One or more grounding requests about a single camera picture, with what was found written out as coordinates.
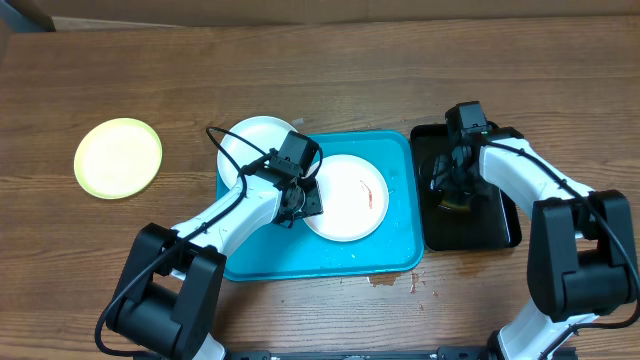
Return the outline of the green yellow sponge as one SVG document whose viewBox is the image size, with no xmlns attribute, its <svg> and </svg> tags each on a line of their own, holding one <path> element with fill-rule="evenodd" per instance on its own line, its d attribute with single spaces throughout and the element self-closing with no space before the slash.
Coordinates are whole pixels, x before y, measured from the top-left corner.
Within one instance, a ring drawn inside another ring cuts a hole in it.
<svg viewBox="0 0 640 360">
<path fill-rule="evenodd" d="M 469 198 L 444 197 L 439 206 L 447 211 L 469 212 L 471 200 Z"/>
</svg>

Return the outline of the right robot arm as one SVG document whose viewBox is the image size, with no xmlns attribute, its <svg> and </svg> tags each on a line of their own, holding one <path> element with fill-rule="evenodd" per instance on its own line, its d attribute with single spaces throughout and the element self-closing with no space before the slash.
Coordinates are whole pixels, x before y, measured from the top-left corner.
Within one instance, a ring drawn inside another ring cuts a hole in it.
<svg viewBox="0 0 640 360">
<path fill-rule="evenodd" d="M 639 302 L 639 270 L 630 204 L 617 190 L 596 191 L 539 156 L 512 127 L 487 120 L 477 101 L 445 114 L 449 150 L 436 158 L 430 186 L 441 205 L 467 210 L 491 187 L 531 221 L 527 285 L 530 299 L 517 317 L 492 333 L 481 359 L 564 359 L 561 349 L 583 329 L 632 326 L 601 322 Z"/>
</svg>

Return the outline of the white plate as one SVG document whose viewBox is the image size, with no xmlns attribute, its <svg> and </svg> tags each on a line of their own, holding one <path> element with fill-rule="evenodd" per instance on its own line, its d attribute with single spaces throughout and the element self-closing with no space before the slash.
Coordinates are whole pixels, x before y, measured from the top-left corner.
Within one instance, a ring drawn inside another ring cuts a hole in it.
<svg viewBox="0 0 640 360">
<path fill-rule="evenodd" d="M 383 222 L 389 190 L 381 172 L 363 158 L 338 154 L 316 163 L 323 212 L 304 219 L 317 235 L 336 242 L 360 240 Z"/>
<path fill-rule="evenodd" d="M 273 116 L 247 118 L 230 129 L 231 133 L 242 137 L 265 153 L 272 148 L 278 150 L 290 131 L 296 132 L 296 129 L 288 122 Z M 258 150 L 231 135 L 223 137 L 221 146 L 240 167 L 261 156 Z M 233 187 L 237 179 L 237 170 L 222 153 L 217 155 L 217 170 L 222 183 L 227 188 Z"/>
</svg>

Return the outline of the yellow-green rimmed plate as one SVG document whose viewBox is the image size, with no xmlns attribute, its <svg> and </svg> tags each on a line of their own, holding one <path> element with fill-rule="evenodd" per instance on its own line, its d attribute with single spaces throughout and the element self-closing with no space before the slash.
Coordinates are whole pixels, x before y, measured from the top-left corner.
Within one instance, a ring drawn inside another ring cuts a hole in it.
<svg viewBox="0 0 640 360">
<path fill-rule="evenodd" d="M 122 199 L 154 180 L 162 157 L 162 143 L 151 126 L 116 118 L 97 125 L 81 140 L 74 155 L 74 175 L 94 197 Z"/>
</svg>

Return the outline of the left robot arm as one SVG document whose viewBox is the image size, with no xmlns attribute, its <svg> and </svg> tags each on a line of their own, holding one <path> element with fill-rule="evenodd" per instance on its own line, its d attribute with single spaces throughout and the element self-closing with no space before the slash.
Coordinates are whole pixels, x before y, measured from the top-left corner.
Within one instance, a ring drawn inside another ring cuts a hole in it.
<svg viewBox="0 0 640 360">
<path fill-rule="evenodd" d="M 237 169 L 213 205 L 171 229 L 150 223 L 137 235 L 94 341 L 132 359 L 224 359 L 210 331 L 227 259 L 267 224 L 290 228 L 319 215 L 316 181 L 323 151 L 290 131 L 279 149 Z"/>
</svg>

